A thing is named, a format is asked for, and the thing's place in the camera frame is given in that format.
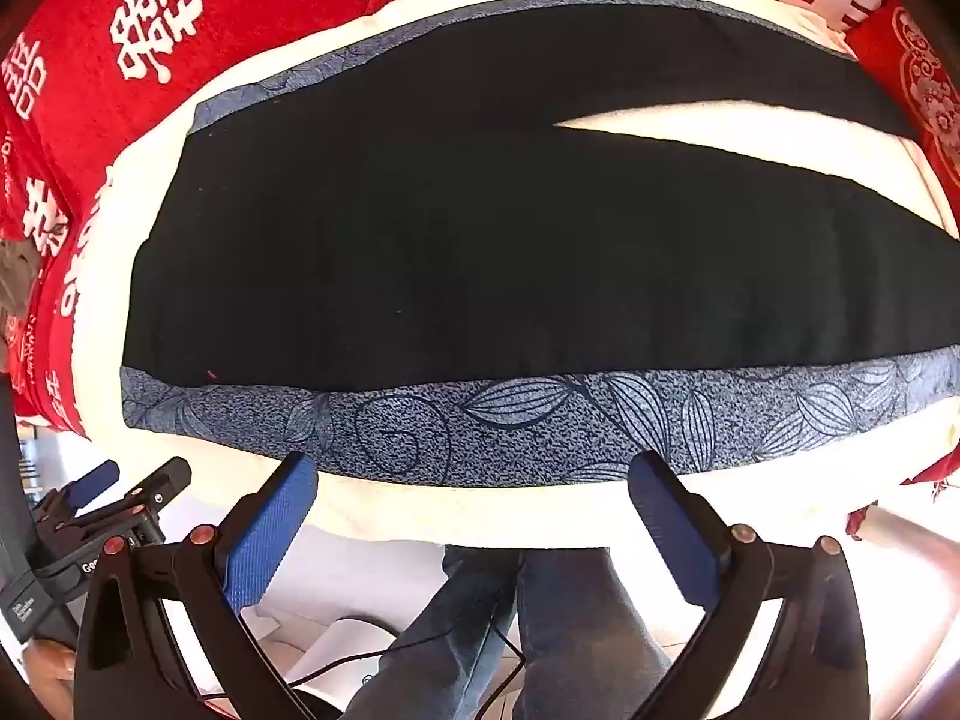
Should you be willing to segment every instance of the pant leg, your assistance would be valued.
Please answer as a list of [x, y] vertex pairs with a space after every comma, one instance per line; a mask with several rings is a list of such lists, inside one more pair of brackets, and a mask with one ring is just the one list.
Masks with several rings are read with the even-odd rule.
[[669, 668], [606, 549], [531, 550], [517, 580], [514, 720], [628, 720]]
[[446, 548], [448, 580], [382, 656], [342, 720], [472, 718], [503, 654], [493, 627], [510, 628], [519, 569], [515, 550]]

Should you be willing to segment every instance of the blue textured pad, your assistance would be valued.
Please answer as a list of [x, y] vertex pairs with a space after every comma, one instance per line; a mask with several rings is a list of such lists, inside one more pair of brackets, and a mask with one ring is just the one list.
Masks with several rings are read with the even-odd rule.
[[224, 596], [239, 614], [259, 603], [317, 498], [317, 466], [301, 455], [253, 525], [227, 557]]
[[120, 467], [112, 460], [104, 461], [70, 485], [66, 502], [73, 509], [83, 509], [119, 481]]
[[686, 603], [712, 610], [720, 598], [720, 565], [644, 455], [627, 474], [630, 499]]

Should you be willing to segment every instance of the pants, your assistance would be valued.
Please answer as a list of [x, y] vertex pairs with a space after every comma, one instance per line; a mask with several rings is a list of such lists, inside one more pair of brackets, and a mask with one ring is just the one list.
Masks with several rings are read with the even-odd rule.
[[668, 669], [606, 550], [448, 547], [443, 570], [342, 720], [469, 720], [503, 654], [493, 628], [506, 635], [515, 612], [527, 662], [514, 720], [629, 720]]

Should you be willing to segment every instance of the blue jeans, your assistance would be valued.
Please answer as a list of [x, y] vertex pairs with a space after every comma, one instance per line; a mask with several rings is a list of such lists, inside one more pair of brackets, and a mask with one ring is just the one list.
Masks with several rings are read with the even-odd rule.
[[493, 628], [506, 635], [515, 612], [527, 664], [514, 720], [629, 720], [669, 666], [605, 549], [448, 547], [443, 570], [342, 720], [469, 720], [503, 654]]

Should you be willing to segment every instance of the screw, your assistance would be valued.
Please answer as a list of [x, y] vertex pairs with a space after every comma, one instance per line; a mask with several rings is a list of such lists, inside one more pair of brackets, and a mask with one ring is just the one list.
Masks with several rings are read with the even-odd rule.
[[741, 544], [752, 544], [757, 540], [757, 531], [749, 525], [734, 525], [730, 532]]
[[213, 536], [216, 536], [216, 533], [217, 531], [212, 525], [198, 525], [190, 532], [190, 541], [198, 546], [208, 544], [213, 541]]
[[841, 552], [840, 542], [833, 536], [822, 536], [822, 538], [820, 538], [820, 548], [826, 552], [827, 555], [837, 556]]
[[107, 539], [107, 543], [104, 544], [104, 552], [107, 555], [116, 555], [118, 552], [123, 552], [125, 546], [127, 546], [127, 543], [123, 540], [123, 536], [114, 536]]

